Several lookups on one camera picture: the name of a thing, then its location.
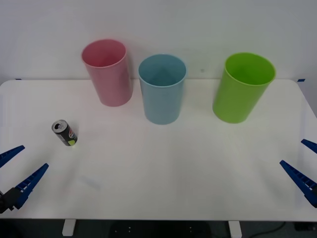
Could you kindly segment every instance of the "table surface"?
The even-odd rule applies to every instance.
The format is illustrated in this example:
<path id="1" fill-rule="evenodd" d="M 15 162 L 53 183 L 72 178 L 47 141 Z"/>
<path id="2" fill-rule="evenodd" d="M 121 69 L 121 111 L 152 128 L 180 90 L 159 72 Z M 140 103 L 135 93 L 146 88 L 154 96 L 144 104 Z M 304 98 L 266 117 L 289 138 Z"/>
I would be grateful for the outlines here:
<path id="1" fill-rule="evenodd" d="M 0 87 L 0 151 L 25 150 L 0 169 L 8 191 L 49 168 L 20 210 L 0 218 L 317 221 L 317 210 L 279 164 L 317 180 L 317 119 L 298 85 L 275 80 L 249 118 L 212 112 L 219 80 L 187 80 L 181 114 L 149 122 L 138 80 L 131 100 L 102 105 L 90 80 L 8 81 Z M 51 130 L 66 120 L 66 147 Z"/>

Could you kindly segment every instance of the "can label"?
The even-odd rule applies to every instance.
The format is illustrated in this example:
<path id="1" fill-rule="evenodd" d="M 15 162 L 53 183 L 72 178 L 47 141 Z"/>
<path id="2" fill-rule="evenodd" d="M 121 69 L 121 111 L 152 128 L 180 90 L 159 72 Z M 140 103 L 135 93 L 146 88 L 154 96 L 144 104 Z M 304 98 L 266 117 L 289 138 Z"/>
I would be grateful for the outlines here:
<path id="1" fill-rule="evenodd" d="M 75 133 L 71 130 L 71 128 L 69 128 L 68 136 L 69 136 L 69 138 L 74 138 L 75 137 Z"/>

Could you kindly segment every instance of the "floor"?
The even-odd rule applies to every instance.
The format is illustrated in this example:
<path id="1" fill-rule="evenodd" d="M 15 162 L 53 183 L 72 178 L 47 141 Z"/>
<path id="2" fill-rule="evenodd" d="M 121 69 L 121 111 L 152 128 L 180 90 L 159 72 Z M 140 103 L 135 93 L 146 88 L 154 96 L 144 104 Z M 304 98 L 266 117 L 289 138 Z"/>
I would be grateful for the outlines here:
<path id="1" fill-rule="evenodd" d="M 23 234 L 23 238 L 62 238 L 64 220 L 0 220 L 1 226 L 13 224 Z M 106 238 L 114 221 L 78 220 L 73 238 Z M 211 238 L 227 238 L 230 236 L 226 222 L 208 222 Z M 280 222 L 240 222 L 243 238 L 272 230 L 278 227 Z M 13 238 L 15 236 L 1 236 L 1 238 Z M 260 238 L 317 238 L 317 231 L 298 232 L 293 223 L 288 222 L 279 231 L 273 234 L 258 236 Z"/>

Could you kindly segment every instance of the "white wall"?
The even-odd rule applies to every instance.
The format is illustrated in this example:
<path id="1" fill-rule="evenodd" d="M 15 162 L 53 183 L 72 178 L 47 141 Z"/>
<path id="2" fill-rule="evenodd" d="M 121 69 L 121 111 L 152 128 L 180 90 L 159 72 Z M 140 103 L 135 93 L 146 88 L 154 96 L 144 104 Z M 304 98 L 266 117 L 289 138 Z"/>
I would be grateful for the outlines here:
<path id="1" fill-rule="evenodd" d="M 315 80 L 317 0 L 0 0 L 0 78 L 88 77 L 80 54 L 111 37 L 143 58 L 172 53 L 191 78 L 219 78 L 224 60 L 250 51 L 277 78 Z"/>

